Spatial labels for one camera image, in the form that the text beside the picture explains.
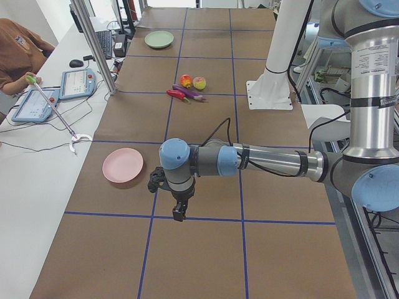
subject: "red pepper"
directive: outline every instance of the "red pepper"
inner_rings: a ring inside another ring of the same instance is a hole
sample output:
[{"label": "red pepper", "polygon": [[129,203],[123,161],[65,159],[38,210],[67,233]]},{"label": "red pepper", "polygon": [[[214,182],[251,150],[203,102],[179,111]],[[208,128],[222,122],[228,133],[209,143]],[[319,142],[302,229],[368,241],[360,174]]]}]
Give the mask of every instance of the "red pepper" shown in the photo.
[{"label": "red pepper", "polygon": [[186,95],[184,92],[181,92],[179,90],[167,90],[167,94],[169,94],[171,97],[178,98],[181,101],[186,101],[187,103],[190,104],[190,100],[186,98]]}]

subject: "pink plate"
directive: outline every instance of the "pink plate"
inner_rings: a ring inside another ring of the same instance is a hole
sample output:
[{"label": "pink plate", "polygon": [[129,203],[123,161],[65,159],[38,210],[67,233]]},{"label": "pink plate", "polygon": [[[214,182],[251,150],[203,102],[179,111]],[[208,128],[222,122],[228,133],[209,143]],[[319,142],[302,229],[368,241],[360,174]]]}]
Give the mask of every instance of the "pink plate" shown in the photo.
[{"label": "pink plate", "polygon": [[142,155],[133,148],[120,148],[110,153],[102,164],[102,173],[111,182],[125,183],[143,168]]}]

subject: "black mouse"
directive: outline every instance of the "black mouse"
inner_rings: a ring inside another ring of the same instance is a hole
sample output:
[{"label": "black mouse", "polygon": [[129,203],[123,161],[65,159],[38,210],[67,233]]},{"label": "black mouse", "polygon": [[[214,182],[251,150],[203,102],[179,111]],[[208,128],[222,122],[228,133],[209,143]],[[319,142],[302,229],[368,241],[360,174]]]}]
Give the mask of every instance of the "black mouse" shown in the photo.
[{"label": "black mouse", "polygon": [[79,59],[72,59],[69,62],[69,67],[83,67],[83,61]]}]

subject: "keyboard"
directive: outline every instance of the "keyboard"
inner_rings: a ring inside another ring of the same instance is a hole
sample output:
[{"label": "keyboard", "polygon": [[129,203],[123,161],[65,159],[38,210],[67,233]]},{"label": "keyboard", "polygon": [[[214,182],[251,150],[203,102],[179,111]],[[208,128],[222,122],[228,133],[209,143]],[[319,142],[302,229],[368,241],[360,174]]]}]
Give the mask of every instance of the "keyboard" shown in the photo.
[{"label": "keyboard", "polygon": [[109,30],[97,31],[95,33],[99,40],[105,59],[112,58],[112,33]]}]

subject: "eggplant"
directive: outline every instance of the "eggplant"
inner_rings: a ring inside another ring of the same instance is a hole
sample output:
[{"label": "eggplant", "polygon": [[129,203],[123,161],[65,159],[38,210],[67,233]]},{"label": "eggplant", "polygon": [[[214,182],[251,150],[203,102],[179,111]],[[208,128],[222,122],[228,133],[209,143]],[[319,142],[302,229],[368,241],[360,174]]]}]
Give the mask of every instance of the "eggplant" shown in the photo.
[{"label": "eggplant", "polygon": [[186,95],[186,97],[192,98],[193,100],[197,100],[197,101],[201,101],[201,102],[205,101],[204,96],[202,96],[202,94],[200,94],[198,92],[193,92],[192,90],[189,90],[189,89],[179,86],[177,84],[173,84],[172,88],[174,90],[179,90],[179,91],[183,92]]}]

